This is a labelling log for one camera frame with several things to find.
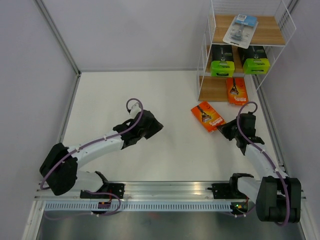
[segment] white wire rack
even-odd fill
[[[267,57],[270,61],[269,71],[272,69],[284,47],[287,45],[296,31],[294,21],[283,0],[210,0],[209,14],[205,27],[205,33],[202,39],[200,60],[196,76],[198,98],[202,89],[204,76],[206,75],[205,72],[209,61],[212,45],[211,43],[214,40],[217,27],[215,15],[237,14],[274,17],[285,44],[264,44]],[[266,79],[267,75],[268,74],[258,76],[260,85],[257,87],[257,90]]]
[[[214,41],[214,35],[216,30],[216,18],[214,12],[214,6],[212,0],[210,0],[209,14],[206,21],[205,32],[203,35],[200,60],[197,68],[196,85],[197,85],[197,95],[199,98],[200,90],[202,88],[202,83],[204,82],[204,76],[206,74],[206,67],[209,60],[209,55],[211,51],[211,43]]]

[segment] gray wall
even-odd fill
[[[32,0],[0,1],[0,239],[25,228],[75,74]]]
[[[44,0],[78,67],[195,68],[210,0]]]
[[[315,226],[320,226],[319,10],[318,0],[300,1],[292,14],[297,30],[262,85],[288,170],[302,183]]]

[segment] purple cable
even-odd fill
[[[269,157],[269,155],[261,148],[259,147],[258,145],[256,145],[254,142],[252,142],[245,134],[244,132],[241,130],[240,128],[240,114],[242,112],[242,110],[244,109],[244,107],[248,104],[254,104],[255,105],[255,110],[252,112],[252,113],[255,113],[258,109],[258,105],[257,103],[255,103],[254,101],[249,101],[247,102],[246,104],[244,104],[240,110],[239,110],[239,113],[238,113],[238,116],[236,117],[236,125],[238,127],[238,130],[240,132],[240,134],[244,137],[245,140],[247,140],[252,146],[254,146],[256,149],[258,149],[265,157],[266,159],[268,160],[268,162],[270,163],[270,165],[272,166],[273,170],[275,170],[277,167],[275,165],[275,163],[272,161],[272,159]],[[281,181],[281,184],[283,186],[283,189],[284,189],[284,195],[285,195],[285,206],[286,206],[286,213],[285,213],[285,218],[284,218],[284,222],[283,223],[276,223],[277,225],[283,227],[285,225],[287,225],[288,221],[289,221],[289,216],[290,216],[290,200],[289,200],[289,193],[288,193],[288,189],[287,189],[287,186],[286,186],[286,183],[285,183],[285,180],[283,179],[283,177],[281,176],[281,174],[276,171],[275,172],[280,181]]]
[[[139,106],[140,106],[140,108],[141,108],[141,112],[140,112],[140,114],[139,114],[138,119],[135,121],[135,123],[134,123],[131,127],[129,127],[128,129],[126,129],[126,130],[124,130],[124,131],[122,131],[122,132],[113,134],[113,135],[111,135],[111,136],[107,136],[106,138],[102,137],[102,138],[99,138],[99,139],[90,141],[90,142],[88,142],[88,143],[80,146],[80,147],[79,147],[79,150],[82,150],[82,149],[84,149],[84,148],[86,148],[86,147],[88,147],[88,146],[90,146],[90,145],[92,145],[92,144],[95,144],[95,143],[98,143],[98,142],[101,142],[101,141],[106,141],[107,139],[111,139],[111,138],[114,138],[114,137],[116,137],[116,136],[125,134],[125,133],[129,132],[131,129],[133,129],[133,128],[139,123],[139,121],[141,120],[142,114],[143,114],[143,112],[144,112],[144,106],[142,105],[142,102],[141,102],[139,99],[137,99],[137,98],[130,98],[130,99],[126,102],[126,104],[125,104],[126,109],[129,111],[128,104],[129,104],[129,102],[131,102],[131,101],[133,101],[133,100],[135,100],[135,101],[137,101],[137,102],[139,103]],[[50,189],[49,186],[48,186],[48,187],[44,187],[44,184],[45,184],[46,180],[48,179],[48,177],[54,172],[54,170],[56,170],[56,168],[57,168],[64,160],[66,160],[69,156],[71,156],[72,154],[75,154],[76,152],[77,152],[76,149],[73,150],[73,151],[71,151],[71,152],[69,152],[67,155],[65,155],[63,158],[61,158],[61,160],[58,161],[58,162],[50,169],[50,171],[44,176],[44,178],[43,178],[43,180],[42,180],[42,182],[41,182],[41,184],[40,184],[40,189],[41,189],[41,190]]]
[[[109,195],[109,196],[112,196],[114,197],[115,199],[118,200],[119,202],[119,205],[116,207],[115,210],[111,211],[111,212],[106,212],[106,213],[102,213],[102,214],[95,214],[96,216],[110,216],[110,215],[113,215],[115,214],[121,207],[121,199],[113,194],[113,193],[110,193],[110,192],[92,192],[92,191],[87,191],[85,190],[85,192],[89,193],[89,194],[93,194],[93,195]],[[84,215],[92,215],[92,213],[88,213],[88,212],[81,212],[81,213],[78,213],[78,214],[74,214],[74,215],[70,215],[70,216],[62,216],[62,217],[50,217],[47,215],[47,212],[44,212],[43,213],[44,217],[48,220],[52,220],[52,221],[56,221],[56,220],[64,220],[64,219],[69,219],[69,218],[73,218],[73,217],[78,217],[78,216],[84,216]]]

